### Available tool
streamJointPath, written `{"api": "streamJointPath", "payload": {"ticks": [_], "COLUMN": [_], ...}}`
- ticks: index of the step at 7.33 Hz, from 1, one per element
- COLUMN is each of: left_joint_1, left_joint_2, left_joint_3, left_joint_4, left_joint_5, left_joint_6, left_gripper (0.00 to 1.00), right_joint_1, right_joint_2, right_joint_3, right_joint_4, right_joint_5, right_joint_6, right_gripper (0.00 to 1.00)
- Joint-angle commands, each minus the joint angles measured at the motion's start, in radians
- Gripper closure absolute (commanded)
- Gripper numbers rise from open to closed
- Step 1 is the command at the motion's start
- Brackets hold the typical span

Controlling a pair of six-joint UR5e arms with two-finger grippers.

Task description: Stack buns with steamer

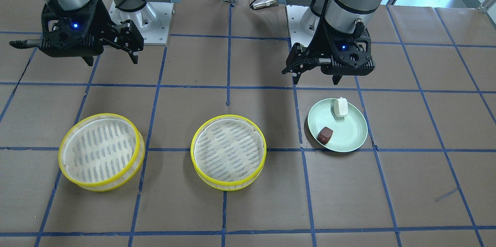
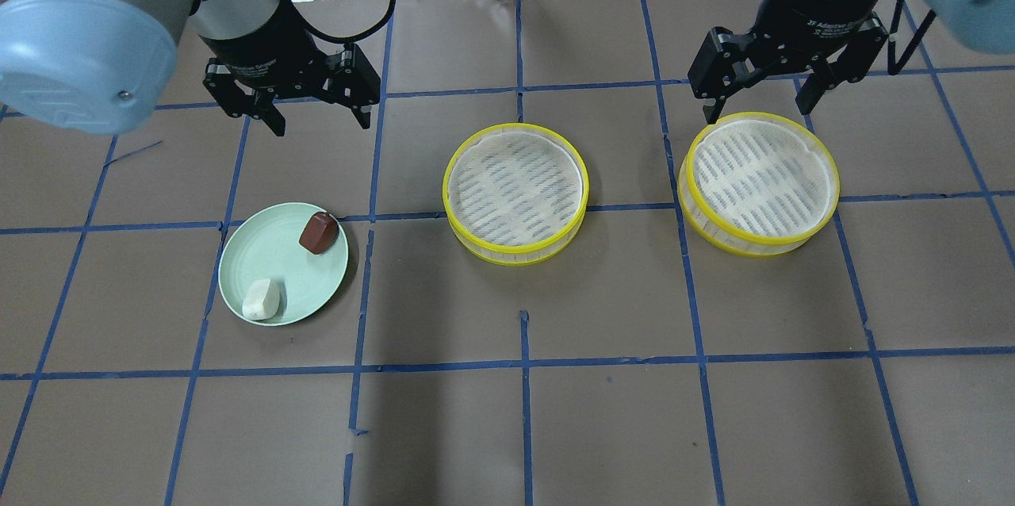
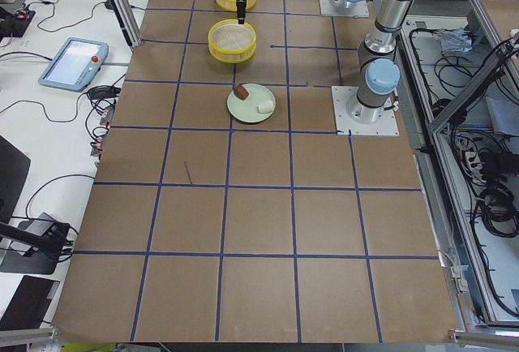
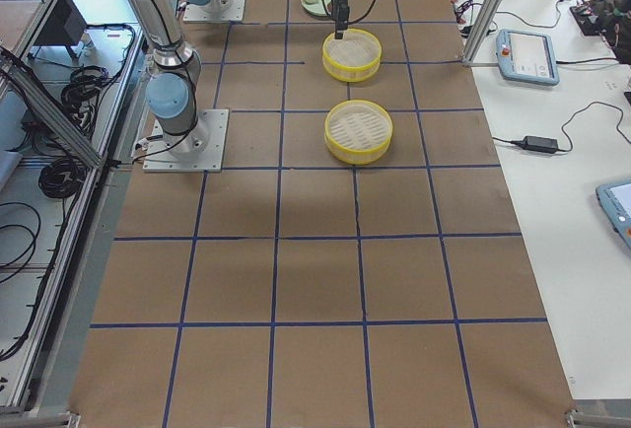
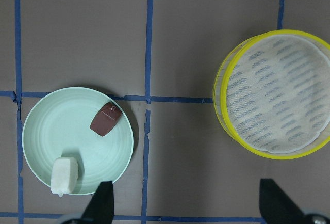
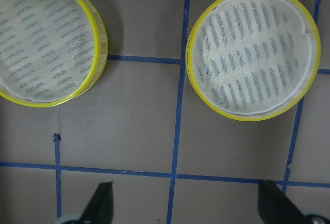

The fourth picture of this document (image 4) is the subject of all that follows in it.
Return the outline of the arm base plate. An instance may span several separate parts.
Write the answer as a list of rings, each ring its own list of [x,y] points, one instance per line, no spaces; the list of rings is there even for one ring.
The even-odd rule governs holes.
[[[158,119],[152,133],[162,138],[149,143],[142,169],[147,173],[220,173],[230,112],[203,109],[196,127],[184,138],[165,135]]]
[[[239,23],[245,14],[245,0],[186,0],[185,23]]]

